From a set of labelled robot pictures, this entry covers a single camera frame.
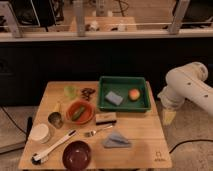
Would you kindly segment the white ribbed gripper body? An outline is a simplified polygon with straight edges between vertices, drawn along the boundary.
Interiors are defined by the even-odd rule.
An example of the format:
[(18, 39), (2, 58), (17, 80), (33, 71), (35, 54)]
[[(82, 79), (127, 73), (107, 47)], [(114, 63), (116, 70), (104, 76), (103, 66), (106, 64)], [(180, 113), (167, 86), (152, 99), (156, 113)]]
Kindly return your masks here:
[(182, 97), (169, 86), (165, 86), (157, 97), (162, 105), (169, 110), (177, 110), (182, 105)]

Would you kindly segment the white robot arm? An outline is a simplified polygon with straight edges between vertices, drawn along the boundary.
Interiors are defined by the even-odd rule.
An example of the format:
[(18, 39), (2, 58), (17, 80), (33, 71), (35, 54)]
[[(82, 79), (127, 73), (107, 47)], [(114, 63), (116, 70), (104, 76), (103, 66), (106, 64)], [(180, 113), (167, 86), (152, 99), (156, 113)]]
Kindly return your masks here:
[(186, 99), (213, 116), (213, 87), (205, 83), (207, 78), (208, 69), (200, 62), (173, 68), (166, 74), (167, 85), (157, 95), (163, 105), (164, 125), (172, 123)]

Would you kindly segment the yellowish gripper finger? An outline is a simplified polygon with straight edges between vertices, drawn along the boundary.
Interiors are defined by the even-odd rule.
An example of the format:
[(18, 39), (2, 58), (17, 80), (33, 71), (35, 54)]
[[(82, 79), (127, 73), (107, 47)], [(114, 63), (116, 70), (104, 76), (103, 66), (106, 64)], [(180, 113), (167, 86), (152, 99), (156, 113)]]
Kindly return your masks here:
[(176, 112), (173, 110), (163, 110), (163, 124), (170, 125), (176, 116)]

